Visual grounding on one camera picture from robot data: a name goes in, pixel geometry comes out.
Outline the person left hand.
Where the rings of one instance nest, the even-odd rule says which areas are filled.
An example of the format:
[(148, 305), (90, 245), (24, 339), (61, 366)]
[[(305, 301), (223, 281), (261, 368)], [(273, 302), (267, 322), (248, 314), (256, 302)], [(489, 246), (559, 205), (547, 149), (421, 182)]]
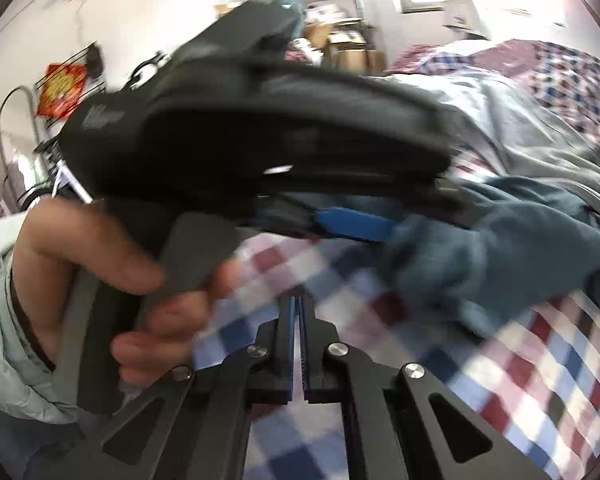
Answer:
[[(46, 198), (24, 218), (12, 257), (12, 282), (47, 363), (57, 360), (65, 302), (76, 268), (93, 273), (122, 292), (144, 296), (164, 281), (158, 263), (135, 244), (121, 223), (93, 205)], [(237, 258), (223, 262), (209, 284), (153, 307), (138, 330), (110, 344), (121, 378), (148, 387), (190, 358), (195, 336), (209, 324), (214, 305), (242, 280)]]

